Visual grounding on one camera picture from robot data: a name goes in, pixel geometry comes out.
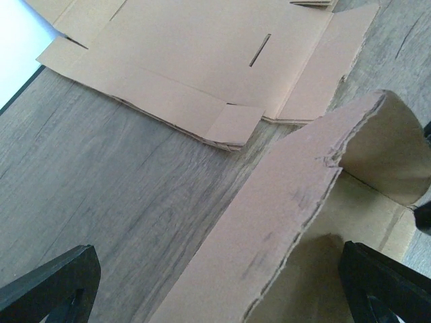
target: cardboard piece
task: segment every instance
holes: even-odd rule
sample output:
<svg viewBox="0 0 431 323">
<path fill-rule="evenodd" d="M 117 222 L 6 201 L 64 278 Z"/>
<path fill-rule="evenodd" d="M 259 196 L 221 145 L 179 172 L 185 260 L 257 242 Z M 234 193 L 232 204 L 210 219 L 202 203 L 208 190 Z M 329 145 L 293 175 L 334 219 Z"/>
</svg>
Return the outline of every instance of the cardboard piece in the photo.
<svg viewBox="0 0 431 323">
<path fill-rule="evenodd" d="M 150 322 L 350 322 L 346 240 L 401 260 L 431 180 L 413 112 L 374 92 L 279 141 Z"/>
<path fill-rule="evenodd" d="M 228 150 L 246 143 L 262 115 L 299 123 L 323 115 L 378 10 L 331 13 L 283 0 L 27 2 L 67 36 L 41 54 L 43 65 Z"/>
<path fill-rule="evenodd" d="M 307 7 L 316 7 L 327 11 L 333 11 L 338 0 L 293 0 L 290 1 L 290 3 L 292 5 L 304 5 Z"/>
</svg>

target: brown cardboard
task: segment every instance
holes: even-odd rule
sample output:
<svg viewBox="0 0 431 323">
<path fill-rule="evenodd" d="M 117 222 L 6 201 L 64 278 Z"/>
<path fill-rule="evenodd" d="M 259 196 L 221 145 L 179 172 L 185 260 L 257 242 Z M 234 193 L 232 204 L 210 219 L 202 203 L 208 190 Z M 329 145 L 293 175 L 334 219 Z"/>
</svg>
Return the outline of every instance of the brown cardboard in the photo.
<svg viewBox="0 0 431 323">
<path fill-rule="evenodd" d="M 315 120 L 259 163 L 150 322 L 351 322 L 343 243 L 401 260 L 407 206 L 430 179 L 422 128 L 395 94 Z"/>
<path fill-rule="evenodd" d="M 262 115 L 299 123 L 323 115 L 378 9 L 331 13 L 282 0 L 27 2 L 68 37 L 41 54 L 42 64 L 229 150 L 246 143 Z"/>
<path fill-rule="evenodd" d="M 325 9 L 327 11 L 333 11 L 335 6 L 338 3 L 338 0 L 321 0 L 321 1 L 316 1 L 316 0 L 293 0 L 290 1 L 291 4 L 293 5 L 304 5 L 307 7 L 316 7 L 316 8 L 321 8 L 321 9 Z"/>
</svg>

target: wooden floor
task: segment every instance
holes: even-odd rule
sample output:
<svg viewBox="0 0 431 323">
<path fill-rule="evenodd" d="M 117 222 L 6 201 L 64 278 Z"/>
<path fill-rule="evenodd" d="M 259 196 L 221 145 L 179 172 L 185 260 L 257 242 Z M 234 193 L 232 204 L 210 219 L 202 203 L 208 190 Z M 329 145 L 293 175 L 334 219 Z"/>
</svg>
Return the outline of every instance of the wooden floor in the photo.
<svg viewBox="0 0 431 323">
<path fill-rule="evenodd" d="M 336 11 L 372 2 L 340 0 Z M 381 5 L 331 108 L 386 88 L 426 124 L 429 0 Z M 259 160 L 295 129 L 260 122 L 228 153 L 44 70 L 0 116 L 0 285 L 93 244 L 102 280 L 90 321 L 147 320 Z M 406 263 L 431 274 L 429 250 L 417 234 Z"/>
</svg>

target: torn cardboard edge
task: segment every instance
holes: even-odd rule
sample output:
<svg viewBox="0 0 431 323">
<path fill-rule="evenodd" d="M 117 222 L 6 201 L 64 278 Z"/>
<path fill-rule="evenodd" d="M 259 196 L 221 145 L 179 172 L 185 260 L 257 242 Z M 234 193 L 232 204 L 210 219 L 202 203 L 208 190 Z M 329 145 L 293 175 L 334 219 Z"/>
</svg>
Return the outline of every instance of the torn cardboard edge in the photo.
<svg viewBox="0 0 431 323">
<path fill-rule="evenodd" d="M 262 115 L 299 124 L 324 115 L 378 10 L 331 13 L 257 0 L 27 2 L 69 38 L 57 38 L 40 63 L 230 151 L 247 142 Z M 159 15 L 171 18 L 154 28 Z M 153 38 L 156 49 L 145 45 Z"/>
<path fill-rule="evenodd" d="M 431 151 L 422 127 L 395 94 L 374 92 L 328 113 L 276 143 L 262 159 L 150 322 L 262 322 L 254 320 L 259 304 L 278 283 L 294 287 L 307 281 L 295 275 L 325 263 L 316 262 L 321 252 L 313 248 L 292 256 L 298 244 L 320 246 L 322 234 L 337 235 L 341 243 L 353 238 L 400 260 L 414 228 L 405 206 L 426 192 L 430 180 Z M 321 250 L 332 267 L 319 279 L 332 279 L 341 294 L 325 299 L 319 298 L 326 295 L 323 287 L 309 287 L 306 295 L 283 288 L 283 297 L 275 299 L 309 304 L 308 312 L 295 313 L 302 315 L 295 322 L 348 322 L 348 311 L 324 305 L 334 301 L 347 308 L 336 286 L 337 253 L 325 245 Z M 265 315 L 276 315 L 266 322 L 291 318 L 286 306 L 270 304 Z M 319 320 L 329 312 L 345 320 Z"/>
</svg>

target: cardboard flap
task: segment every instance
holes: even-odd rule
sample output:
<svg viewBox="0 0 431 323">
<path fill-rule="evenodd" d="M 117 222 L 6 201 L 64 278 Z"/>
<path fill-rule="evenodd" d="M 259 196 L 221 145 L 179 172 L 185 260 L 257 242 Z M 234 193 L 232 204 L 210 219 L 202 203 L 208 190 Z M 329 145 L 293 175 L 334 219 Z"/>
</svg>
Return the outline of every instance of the cardboard flap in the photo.
<svg viewBox="0 0 431 323">
<path fill-rule="evenodd" d="M 54 28 L 89 48 L 126 0 L 26 0 Z"/>
<path fill-rule="evenodd" d="M 431 149 L 414 113 L 385 92 L 378 113 L 347 144 L 343 168 L 401 205 L 410 205 L 430 185 Z"/>
<path fill-rule="evenodd" d="M 341 172 L 338 163 L 347 144 L 386 110 L 383 103 L 390 97 L 387 92 L 375 92 L 279 141 L 226 209 L 150 322 L 246 320 L 321 211 Z M 396 131 L 402 133 L 411 126 L 400 124 Z M 418 145 L 420 159 L 431 164 L 429 148 L 411 144 Z M 404 154 L 397 157 L 416 168 Z M 393 169 L 395 177 L 399 170 Z M 410 180 L 420 186 L 429 183 L 429 169 L 422 168 L 422 174 L 402 171 L 414 174 Z"/>
<path fill-rule="evenodd" d="M 26 0 L 51 25 L 65 12 L 75 0 Z"/>
<path fill-rule="evenodd" d="M 28 2 L 69 38 L 49 46 L 41 63 L 206 143 L 236 148 L 257 109 L 283 121 L 324 113 L 377 9 L 334 15 L 284 0 Z M 235 112 L 244 129 L 215 133 L 226 129 L 226 104 L 255 108 Z"/>
<path fill-rule="evenodd" d="M 215 143 L 243 146 L 262 118 L 262 114 L 261 108 L 226 104 L 203 138 Z"/>
<path fill-rule="evenodd" d="M 84 47 L 64 38 L 57 36 L 46 50 L 38 57 L 38 62 L 49 64 L 51 69 L 58 71 L 64 76 L 68 75 L 77 60 L 87 52 Z"/>
<path fill-rule="evenodd" d="M 332 97 L 354 65 L 377 4 L 334 13 L 286 105 L 280 122 L 310 122 L 325 114 Z"/>
</svg>

